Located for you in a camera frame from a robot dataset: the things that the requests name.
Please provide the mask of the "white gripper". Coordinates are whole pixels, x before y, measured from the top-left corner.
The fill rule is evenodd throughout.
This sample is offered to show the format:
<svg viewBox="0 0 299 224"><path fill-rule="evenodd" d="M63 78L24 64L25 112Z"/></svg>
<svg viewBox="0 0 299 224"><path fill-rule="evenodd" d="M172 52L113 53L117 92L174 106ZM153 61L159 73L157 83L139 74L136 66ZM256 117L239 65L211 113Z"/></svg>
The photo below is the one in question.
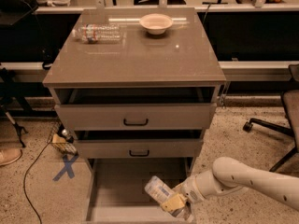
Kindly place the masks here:
<svg viewBox="0 0 299 224"><path fill-rule="evenodd" d="M203 196L199 189L200 175L189 176L184 182L172 188L175 193L170 196L166 201L160 204L165 212L171 213L186 206L188 199L189 203L200 203L206 198Z"/></svg>

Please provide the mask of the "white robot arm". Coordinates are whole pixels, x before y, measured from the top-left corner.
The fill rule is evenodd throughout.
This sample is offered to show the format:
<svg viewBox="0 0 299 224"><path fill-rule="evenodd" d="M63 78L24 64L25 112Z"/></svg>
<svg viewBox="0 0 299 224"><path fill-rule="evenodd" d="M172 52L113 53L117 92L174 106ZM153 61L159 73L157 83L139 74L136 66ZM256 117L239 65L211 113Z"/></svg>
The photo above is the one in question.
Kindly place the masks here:
<svg viewBox="0 0 299 224"><path fill-rule="evenodd" d="M254 189L263 195L299 210L299 178L254 169L229 157L214 160L212 167L191 175L173 188L175 192L161 207L176 211L186 203L200 203L211 196L237 193L243 188Z"/></svg>

